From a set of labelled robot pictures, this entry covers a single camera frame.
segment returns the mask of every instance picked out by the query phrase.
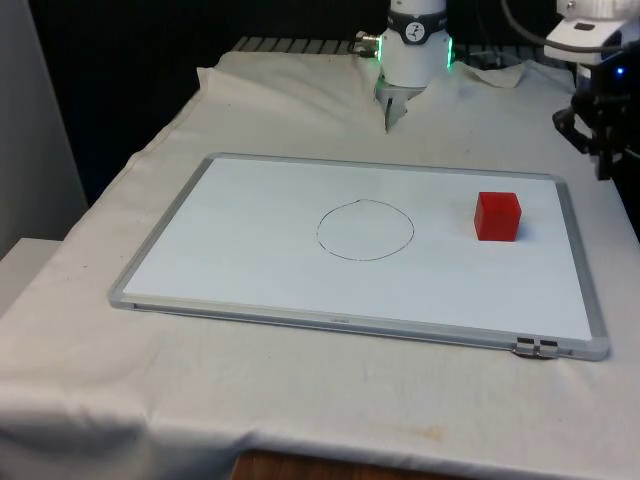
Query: whiteboard frame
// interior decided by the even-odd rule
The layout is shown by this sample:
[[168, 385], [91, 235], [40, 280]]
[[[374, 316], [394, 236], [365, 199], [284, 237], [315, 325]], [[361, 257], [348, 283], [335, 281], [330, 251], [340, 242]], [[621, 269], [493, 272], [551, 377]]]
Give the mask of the whiteboard frame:
[[[350, 166], [358, 168], [376, 168], [405, 171], [428, 171], [436, 173], [455, 173], [465, 175], [500, 176], [511, 178], [528, 178], [538, 180], [552, 180], [556, 184], [558, 198], [567, 228], [571, 251], [582, 291], [592, 340], [578, 340], [570, 338], [556, 338], [546, 336], [519, 335], [513, 332], [485, 330], [471, 327], [457, 327], [407, 320], [383, 319], [352, 315], [324, 314], [302, 310], [274, 309], [269, 307], [255, 307], [240, 304], [222, 304], [214, 302], [194, 302], [171, 298], [155, 298], [125, 294], [124, 289], [151, 251], [156, 241], [171, 222], [176, 212], [191, 194], [207, 169], [217, 157], [231, 160], [262, 160], [272, 162], [305, 163], [316, 165]], [[578, 222], [573, 210], [567, 184], [559, 177], [545, 174], [512, 173], [490, 170], [461, 170], [449, 168], [421, 167], [411, 165], [387, 165], [376, 163], [342, 162], [331, 160], [313, 160], [302, 158], [283, 158], [255, 155], [240, 155], [226, 153], [212, 153], [205, 158], [195, 173], [180, 191], [169, 209], [162, 216], [158, 224], [145, 239], [139, 250], [128, 263], [110, 290], [109, 301], [115, 308], [159, 312], [167, 314], [187, 315], [195, 317], [213, 318], [219, 320], [233, 320], [252, 323], [264, 323], [289, 327], [310, 328], [348, 333], [367, 334], [383, 337], [422, 340], [436, 343], [466, 345], [500, 350], [516, 351], [517, 345], [524, 338], [533, 340], [534, 345], [540, 342], [557, 343], [557, 352], [553, 356], [574, 358], [578, 360], [599, 361], [606, 358], [610, 348], [602, 312], [596, 297], [595, 287], [587, 263], [587, 257], [582, 244]]]

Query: drawn circle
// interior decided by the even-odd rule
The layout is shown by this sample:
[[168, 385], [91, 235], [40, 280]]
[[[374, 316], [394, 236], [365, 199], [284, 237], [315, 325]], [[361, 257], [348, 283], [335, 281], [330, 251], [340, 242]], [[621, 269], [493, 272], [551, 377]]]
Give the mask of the drawn circle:
[[401, 210], [375, 200], [357, 200], [328, 212], [318, 224], [318, 243], [344, 260], [372, 262], [404, 250], [413, 240], [413, 222]]
[[424, 38], [426, 33], [427, 31], [425, 30], [424, 25], [420, 22], [411, 22], [407, 25], [407, 29], [405, 31], [407, 38], [412, 42], [419, 42]]

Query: white tablecloth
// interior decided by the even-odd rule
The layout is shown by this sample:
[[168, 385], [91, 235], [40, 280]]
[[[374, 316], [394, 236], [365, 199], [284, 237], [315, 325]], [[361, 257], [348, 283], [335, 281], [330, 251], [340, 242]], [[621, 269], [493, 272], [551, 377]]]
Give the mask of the white tablecloth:
[[[640, 478], [640, 250], [613, 183], [553, 129], [567, 73], [529, 64], [499, 89], [456, 66], [388, 135], [374, 63], [234, 53], [199, 74], [0, 320], [0, 477], [214, 478], [266, 448], [479, 478]], [[612, 355], [527, 361], [112, 309], [109, 287], [214, 151], [564, 177]]]

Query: red block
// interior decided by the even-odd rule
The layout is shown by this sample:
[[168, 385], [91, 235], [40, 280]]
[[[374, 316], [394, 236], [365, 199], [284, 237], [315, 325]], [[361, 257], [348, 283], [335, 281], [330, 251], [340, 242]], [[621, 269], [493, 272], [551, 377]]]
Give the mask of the red block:
[[480, 193], [474, 220], [478, 240], [515, 242], [521, 216], [515, 193]]

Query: white wall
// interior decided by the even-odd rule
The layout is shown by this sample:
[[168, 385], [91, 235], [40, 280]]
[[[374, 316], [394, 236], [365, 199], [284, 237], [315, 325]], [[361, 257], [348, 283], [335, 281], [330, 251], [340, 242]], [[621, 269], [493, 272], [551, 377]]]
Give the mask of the white wall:
[[86, 208], [27, 0], [0, 0], [0, 258]]

